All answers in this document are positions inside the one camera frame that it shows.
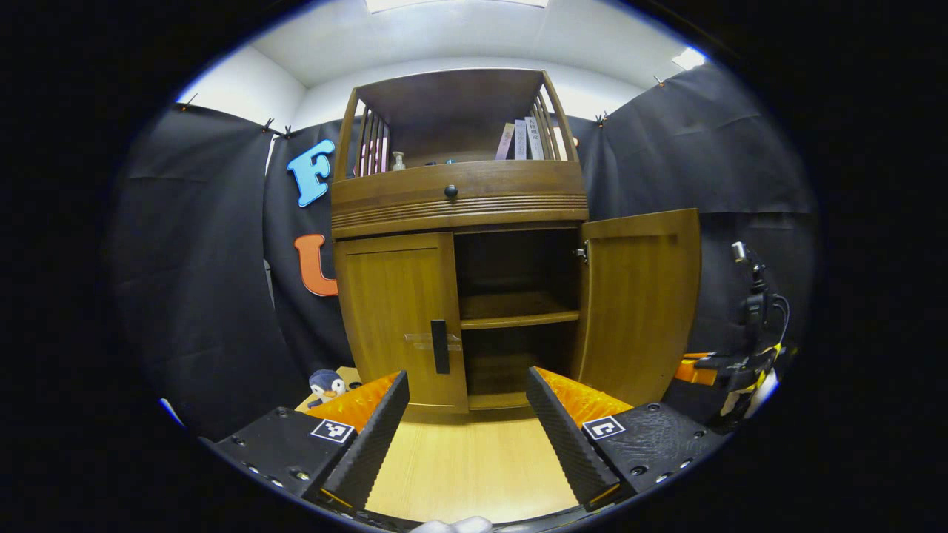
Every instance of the cabinet door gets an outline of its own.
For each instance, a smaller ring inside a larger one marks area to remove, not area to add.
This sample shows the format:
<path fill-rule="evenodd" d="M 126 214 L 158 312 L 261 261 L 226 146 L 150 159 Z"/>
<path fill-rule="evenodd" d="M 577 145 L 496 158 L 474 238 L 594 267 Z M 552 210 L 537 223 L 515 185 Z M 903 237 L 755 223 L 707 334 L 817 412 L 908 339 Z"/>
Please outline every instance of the cabinet door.
<path fill-rule="evenodd" d="M 453 235 L 341 241 L 334 252 L 342 319 L 362 380 L 404 369 L 416 408 L 466 413 L 460 343 L 435 349 L 439 333 L 461 337 Z M 444 321 L 441 332 L 434 325 L 435 339 L 432 321 Z"/>
<path fill-rule="evenodd" d="M 698 210 L 583 224 L 573 376 L 633 406 L 659 401 L 688 342 L 698 302 Z"/>

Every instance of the white ceiling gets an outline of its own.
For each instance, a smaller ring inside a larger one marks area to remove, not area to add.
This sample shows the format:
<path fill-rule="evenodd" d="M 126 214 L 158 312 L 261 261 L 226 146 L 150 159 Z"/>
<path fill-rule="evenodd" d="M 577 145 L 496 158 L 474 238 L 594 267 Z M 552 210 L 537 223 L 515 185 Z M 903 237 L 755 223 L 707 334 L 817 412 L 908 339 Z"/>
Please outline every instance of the white ceiling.
<path fill-rule="evenodd" d="M 648 88 L 682 69 L 686 46 L 611 0 L 442 0 L 370 14 L 364 0 L 316 2 L 250 43 L 306 87 L 386 64 L 488 56 L 541 60 Z"/>

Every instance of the white wall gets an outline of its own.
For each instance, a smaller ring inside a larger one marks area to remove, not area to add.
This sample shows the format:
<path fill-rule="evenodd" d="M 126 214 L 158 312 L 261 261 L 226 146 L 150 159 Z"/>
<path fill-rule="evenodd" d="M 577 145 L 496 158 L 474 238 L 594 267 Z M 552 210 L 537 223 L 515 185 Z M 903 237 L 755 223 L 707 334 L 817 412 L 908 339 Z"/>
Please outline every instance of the white wall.
<path fill-rule="evenodd" d="M 306 88 L 253 46 L 227 56 L 181 92 L 179 102 L 208 107 L 283 131 L 293 126 Z"/>
<path fill-rule="evenodd" d="M 603 111 L 611 113 L 645 92 L 641 87 L 590 70 L 543 61 L 490 57 L 425 59 L 362 70 L 309 89 L 293 118 L 293 129 L 299 130 L 306 126 L 341 119 L 355 86 L 431 70 L 469 67 L 545 69 L 566 114 L 582 119 L 593 120 L 596 115 L 602 115 Z"/>

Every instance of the penguin plush toy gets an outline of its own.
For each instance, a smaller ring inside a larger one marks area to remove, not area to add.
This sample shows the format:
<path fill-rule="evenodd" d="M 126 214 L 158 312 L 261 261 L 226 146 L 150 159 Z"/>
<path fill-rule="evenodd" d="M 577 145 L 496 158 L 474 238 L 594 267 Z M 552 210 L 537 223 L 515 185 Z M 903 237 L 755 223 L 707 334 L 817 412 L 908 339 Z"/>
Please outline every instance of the penguin plush toy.
<path fill-rule="evenodd" d="M 346 382 L 332 370 L 317 370 L 309 377 L 309 388 L 316 399 L 306 404 L 306 407 L 313 409 L 346 392 Z"/>

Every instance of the book spine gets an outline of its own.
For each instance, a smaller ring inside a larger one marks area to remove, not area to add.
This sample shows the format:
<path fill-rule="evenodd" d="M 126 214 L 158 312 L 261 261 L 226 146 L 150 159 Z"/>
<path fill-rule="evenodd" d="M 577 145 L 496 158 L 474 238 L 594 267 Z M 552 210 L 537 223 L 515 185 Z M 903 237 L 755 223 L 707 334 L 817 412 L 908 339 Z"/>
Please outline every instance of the book spine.
<path fill-rule="evenodd" d="M 507 153 L 510 152 L 510 139 L 513 136 L 514 136 L 514 124 L 507 122 L 503 126 L 503 133 L 501 134 L 501 144 L 497 147 L 497 155 L 494 156 L 495 161 L 507 159 Z"/>
<path fill-rule="evenodd" d="M 530 141 L 530 158 L 531 159 L 543 159 L 543 147 L 539 143 L 539 126 L 537 125 L 537 119 L 533 117 L 526 117 L 527 123 L 527 139 Z"/>
<path fill-rule="evenodd" d="M 514 120 L 514 159 L 527 158 L 527 123 Z"/>

